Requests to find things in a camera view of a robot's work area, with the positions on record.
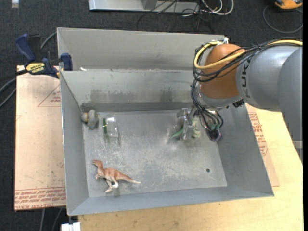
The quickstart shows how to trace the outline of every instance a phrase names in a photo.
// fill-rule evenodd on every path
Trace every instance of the black cable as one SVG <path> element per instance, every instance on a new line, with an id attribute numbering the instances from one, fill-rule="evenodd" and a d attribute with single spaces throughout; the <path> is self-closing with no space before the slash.
<path id="1" fill-rule="evenodd" d="M 136 22 L 136 29 L 138 31 L 138 26 L 139 26 L 139 23 L 140 21 L 142 20 L 142 18 L 144 18 L 146 15 L 148 15 L 150 12 L 153 12 L 154 10 L 156 10 L 157 8 L 159 8 L 160 6 L 162 6 L 163 4 L 165 4 L 166 2 L 169 2 L 169 1 L 172 1 L 172 0 L 166 0 L 166 1 L 163 1 L 161 4 L 157 5 L 155 8 L 151 9 L 150 11 L 144 13 Z M 166 11 L 167 9 L 169 9 L 173 4 L 175 4 L 178 0 L 173 0 L 171 4 L 169 4 L 166 8 L 158 11 L 156 14 L 160 14 L 164 11 Z"/>
<path id="2" fill-rule="evenodd" d="M 269 22 L 268 22 L 267 19 L 265 18 L 265 11 L 268 9 L 268 7 L 270 7 L 270 5 L 266 6 L 266 7 L 264 8 L 264 10 L 263 10 L 263 19 L 264 19 L 265 23 L 266 23 L 271 29 L 273 29 L 274 31 L 279 32 L 279 33 L 288 34 L 288 33 L 296 33 L 296 32 L 298 32 L 300 29 L 303 28 L 303 23 L 302 23 L 302 25 L 300 25 L 297 29 L 295 29 L 295 30 L 293 30 L 293 31 L 281 31 L 281 30 L 278 30 L 278 29 L 274 28 L 271 24 L 269 24 Z"/>
<path id="3" fill-rule="evenodd" d="M 8 82 L 6 82 L 1 88 L 0 88 L 0 94 L 14 81 L 16 81 L 16 78 L 9 80 Z M 16 88 L 9 94 L 9 96 L 6 97 L 6 99 L 0 103 L 0 108 L 2 106 L 4 106 L 4 104 L 14 95 L 14 93 L 16 92 Z"/>
<path id="4" fill-rule="evenodd" d="M 200 69 L 196 69 L 194 66 L 193 66 L 193 75 L 194 75 L 194 78 L 199 81 L 199 82 L 207 82 L 207 81 L 211 81 L 213 80 L 214 78 L 217 78 L 217 77 L 223 77 L 225 76 L 226 74 L 228 74 L 229 72 L 231 72 L 232 70 L 234 70 L 235 68 L 237 68 L 238 65 L 240 65 L 242 62 L 244 62 L 247 58 L 249 57 L 252 57 L 256 52 L 258 51 L 263 51 L 265 49 L 268 49 L 268 48 L 271 48 L 271 47 L 274 47 L 276 46 L 276 44 L 271 44 L 273 42 L 276 42 L 276 41 L 279 41 L 279 40 L 284 40 L 284 39 L 290 39 L 290 38 L 283 38 L 283 39 L 274 39 L 274 40 L 270 40 L 270 41 L 267 41 L 265 43 L 262 43 L 260 45 L 257 45 L 257 46 L 253 46 L 253 47 L 242 47 L 242 48 L 239 48 L 239 49 L 246 49 L 246 51 L 241 55 L 241 56 L 238 56 L 237 58 L 233 59 L 232 61 L 230 61 L 228 64 L 224 65 L 221 69 L 217 70 L 217 71 L 213 71 L 211 73 L 207 73 L 205 74 L 202 70 Z M 294 45 L 292 43 L 280 43 L 279 45 Z M 236 49 L 235 51 L 229 53 L 227 56 L 224 56 L 222 59 L 236 53 L 239 49 Z M 200 59 L 201 59 L 201 55 L 199 56 L 198 58 L 198 61 L 197 63 L 199 64 L 200 62 Z M 231 68 L 234 64 L 240 62 L 236 67 L 232 68 L 230 71 L 228 71 L 227 73 L 224 73 L 223 75 L 220 75 L 219 74 L 228 69 L 228 68 Z"/>
<path id="5" fill-rule="evenodd" d="M 42 50 L 45 47 L 45 45 L 48 43 L 48 41 L 52 39 L 52 37 L 55 36 L 56 34 L 57 32 L 54 32 L 51 35 L 49 35 L 48 38 L 41 44 L 40 49 Z"/>
<path id="6" fill-rule="evenodd" d="M 39 231 L 42 231 L 42 230 L 43 230 L 43 223 L 44 223 L 45 211 L 46 211 L 46 209 L 44 208 L 43 211 L 42 211 L 42 218 L 41 218 L 41 220 L 40 220 Z"/>
<path id="7" fill-rule="evenodd" d="M 60 216 L 60 214 L 61 214 L 61 211 L 62 211 L 62 208 L 60 208 L 60 210 L 59 210 L 59 212 L 58 212 L 58 214 L 57 214 L 57 217 L 56 217 L 56 219 L 54 220 L 54 223 L 53 223 L 53 226 L 52 226 L 51 231 L 53 231 L 54 228 L 55 228 L 55 226 L 57 225 L 57 221 L 58 221 L 58 218 L 59 218 L 59 216 Z"/>

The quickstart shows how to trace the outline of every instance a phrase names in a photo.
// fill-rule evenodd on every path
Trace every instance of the electrical cable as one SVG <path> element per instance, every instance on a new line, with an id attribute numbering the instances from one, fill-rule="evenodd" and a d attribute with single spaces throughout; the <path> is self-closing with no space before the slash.
<path id="1" fill-rule="evenodd" d="M 212 8 L 210 8 L 208 6 L 208 4 L 205 2 L 205 0 L 201 0 L 202 4 L 209 9 L 209 11 L 203 11 L 203 12 L 207 12 L 207 13 L 212 13 L 212 14 L 217 14 L 217 15 L 228 15 L 230 14 L 233 9 L 234 9 L 234 0 L 231 0 L 231 8 L 229 9 L 229 11 L 225 12 L 225 13 L 220 13 L 220 10 L 223 8 L 223 3 L 222 0 L 219 0 L 220 2 L 220 8 L 218 10 L 213 10 Z"/>
<path id="2" fill-rule="evenodd" d="M 299 46 L 302 46 L 303 45 L 303 42 L 301 41 L 298 41 L 298 40 L 291 40 L 291 39 L 284 39 L 284 40 L 278 40 L 278 41 L 274 41 L 274 42 L 271 42 L 271 43 L 268 43 L 268 45 L 272 45 L 272 44 L 281 44 L 281 43 L 290 43 L 290 44 L 295 44 L 295 45 L 299 45 Z M 200 56 L 204 53 L 204 51 L 206 49 L 208 49 L 209 47 L 213 47 L 213 46 L 216 46 L 218 44 L 222 44 L 221 41 L 212 41 L 212 42 L 209 42 L 207 43 L 206 45 L 204 45 L 196 54 L 195 58 L 194 58 L 194 61 L 193 61 L 193 65 L 195 68 L 198 68 L 198 69 L 208 69 L 208 68 L 211 68 L 211 67 L 214 67 L 214 66 L 217 66 L 221 63 L 224 63 L 224 62 L 227 62 L 227 61 L 232 61 L 244 54 L 247 54 L 247 52 L 240 52 L 240 53 L 235 53 L 233 55 L 230 55 L 228 57 L 225 57 L 215 63 L 212 63 L 212 64 L 209 64 L 209 65 L 206 65 L 206 66 L 199 66 L 197 61 L 198 59 L 200 58 Z"/>
<path id="3" fill-rule="evenodd" d="M 14 81 L 16 81 L 16 78 L 9 80 L 8 82 L 6 82 L 1 88 L 0 88 L 0 94 L 8 87 L 8 85 L 10 85 L 11 83 L 13 83 Z M 14 93 L 16 92 L 16 88 L 6 97 L 6 99 L 0 103 L 0 108 L 2 106 L 4 106 L 4 104 L 14 95 Z"/>
<path id="4" fill-rule="evenodd" d="M 60 208 L 60 210 L 59 210 L 59 212 L 58 212 L 58 214 L 57 214 L 57 217 L 56 217 L 56 219 L 54 220 L 54 223 L 53 223 L 53 226 L 52 226 L 51 231 L 53 231 L 54 228 L 55 228 L 55 226 L 57 225 L 57 221 L 58 221 L 58 218 L 59 218 L 59 216 L 60 216 L 60 214 L 61 214 L 61 211 L 62 211 L 62 208 Z"/>
<path id="5" fill-rule="evenodd" d="M 264 8 L 264 10 L 263 10 L 263 19 L 264 19 L 265 23 L 266 23 L 271 29 L 273 29 L 274 31 L 279 32 L 279 33 L 288 34 L 288 33 L 296 33 L 296 32 L 298 32 L 300 29 L 303 28 L 303 23 L 302 23 L 302 25 L 300 25 L 297 29 L 295 29 L 295 30 L 293 30 L 293 31 L 281 31 L 281 30 L 278 30 L 278 29 L 274 28 L 274 27 L 267 21 L 267 19 L 265 18 L 265 11 L 268 9 L 268 7 L 270 7 L 270 5 L 266 6 L 266 7 Z"/>
<path id="6" fill-rule="evenodd" d="M 46 211 L 46 209 L 44 208 L 43 211 L 42 211 L 42 218 L 41 218 L 41 220 L 40 220 L 39 231 L 42 231 L 42 230 L 43 230 L 43 223 L 44 223 L 45 211 Z"/>
<path id="7" fill-rule="evenodd" d="M 290 34 L 290 33 L 296 33 L 296 32 L 298 32 L 299 30 L 301 30 L 301 29 L 303 28 L 303 23 L 302 23 L 302 25 L 300 25 L 297 29 L 292 30 L 292 31 L 282 31 L 282 30 L 278 30 L 278 29 L 274 28 L 274 27 L 267 21 L 267 19 L 265 18 L 265 12 L 266 12 L 266 10 L 268 9 L 268 7 L 269 7 L 269 5 L 266 6 L 266 7 L 264 8 L 264 10 L 263 10 L 263 13 L 262 13 L 262 14 L 263 14 L 263 19 L 264 19 L 265 23 L 266 23 L 271 29 L 273 29 L 274 31 L 279 32 L 279 33 L 284 33 L 284 34 Z M 298 12 L 300 12 L 300 13 L 303 13 L 300 9 L 296 9 L 295 11 L 298 11 Z"/>
<path id="8" fill-rule="evenodd" d="M 48 43 L 48 41 L 57 34 L 57 32 L 52 33 L 51 35 L 48 36 L 48 38 L 41 44 L 40 49 L 42 50 L 45 45 Z"/>
<path id="9" fill-rule="evenodd" d="M 156 10 L 157 8 L 159 8 L 160 6 L 162 6 L 163 4 L 165 4 L 166 2 L 171 2 L 171 4 L 169 4 L 166 8 L 162 9 L 161 11 L 158 11 L 156 14 L 160 14 L 164 11 L 166 11 L 167 9 L 169 9 L 173 4 L 175 4 L 178 0 L 166 0 L 163 1 L 161 4 L 157 5 L 156 7 L 154 7 L 153 9 L 147 11 L 146 13 L 144 13 L 136 22 L 136 29 L 138 30 L 138 26 L 140 21 L 142 20 L 142 18 L 144 18 L 146 15 L 149 14 L 149 12 L 153 12 L 154 10 Z"/>

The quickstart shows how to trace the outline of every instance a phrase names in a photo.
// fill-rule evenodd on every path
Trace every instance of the orange toy dinosaur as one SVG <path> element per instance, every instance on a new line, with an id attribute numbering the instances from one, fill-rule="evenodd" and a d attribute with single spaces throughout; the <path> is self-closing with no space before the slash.
<path id="1" fill-rule="evenodd" d="M 118 188 L 119 183 L 118 180 L 126 180 L 128 182 L 140 184 L 141 182 L 133 180 L 131 177 L 121 173 L 120 171 L 114 169 L 114 168 L 103 168 L 103 162 L 100 160 L 94 159 L 92 162 L 97 167 L 97 174 L 95 175 L 95 178 L 105 178 L 107 180 L 107 184 L 109 188 L 105 191 L 112 192 L 113 188 Z"/>

